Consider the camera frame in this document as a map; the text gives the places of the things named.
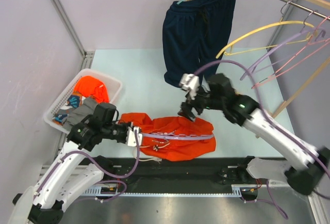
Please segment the purple notched hanger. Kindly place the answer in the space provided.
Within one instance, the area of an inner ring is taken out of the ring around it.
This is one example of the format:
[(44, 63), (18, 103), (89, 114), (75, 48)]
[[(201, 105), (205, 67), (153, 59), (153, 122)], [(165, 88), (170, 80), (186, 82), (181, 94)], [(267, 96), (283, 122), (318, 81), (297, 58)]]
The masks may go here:
[(163, 140), (208, 140), (214, 138), (214, 134), (211, 135), (175, 135), (175, 134), (165, 134), (165, 133), (142, 133), (143, 137), (147, 138), (155, 138), (155, 139), (163, 139)]

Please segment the orange shorts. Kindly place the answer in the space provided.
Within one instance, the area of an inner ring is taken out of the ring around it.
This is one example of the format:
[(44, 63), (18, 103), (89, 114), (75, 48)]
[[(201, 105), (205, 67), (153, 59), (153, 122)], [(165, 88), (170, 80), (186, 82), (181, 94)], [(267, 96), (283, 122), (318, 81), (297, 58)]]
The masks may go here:
[(217, 142), (213, 125), (200, 118), (189, 121), (184, 117), (151, 119), (146, 113), (126, 113), (120, 122), (131, 122), (142, 132), (140, 152), (172, 162), (189, 161), (214, 152)]

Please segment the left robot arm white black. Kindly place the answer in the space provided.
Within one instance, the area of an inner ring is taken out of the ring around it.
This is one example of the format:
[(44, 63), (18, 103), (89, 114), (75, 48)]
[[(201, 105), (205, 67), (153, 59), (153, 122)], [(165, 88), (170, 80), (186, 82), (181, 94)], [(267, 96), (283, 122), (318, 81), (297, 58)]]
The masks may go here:
[(109, 159), (90, 153), (103, 139), (139, 146), (140, 128), (131, 122), (117, 122), (117, 108), (110, 103), (96, 106), (94, 113), (74, 125), (61, 151), (35, 186), (17, 194), (9, 223), (60, 223), (69, 206), (95, 184), (119, 184), (132, 175), (114, 174)]

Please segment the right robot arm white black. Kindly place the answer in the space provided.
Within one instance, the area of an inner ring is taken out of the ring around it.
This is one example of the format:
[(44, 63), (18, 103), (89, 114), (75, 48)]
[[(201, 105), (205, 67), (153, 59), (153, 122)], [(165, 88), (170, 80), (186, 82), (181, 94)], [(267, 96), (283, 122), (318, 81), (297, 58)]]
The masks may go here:
[(184, 74), (179, 82), (186, 91), (186, 100), (181, 103), (178, 114), (194, 122), (196, 110), (220, 110), (231, 123), (237, 124), (262, 138), (284, 158), (283, 161), (248, 157), (238, 170), (243, 183), (254, 179), (286, 182), (296, 192), (308, 196), (325, 175), (329, 164), (329, 149), (304, 142), (280, 126), (258, 102), (247, 95), (236, 93), (231, 81), (224, 74), (215, 74), (208, 80), (209, 91), (200, 86), (199, 77)]

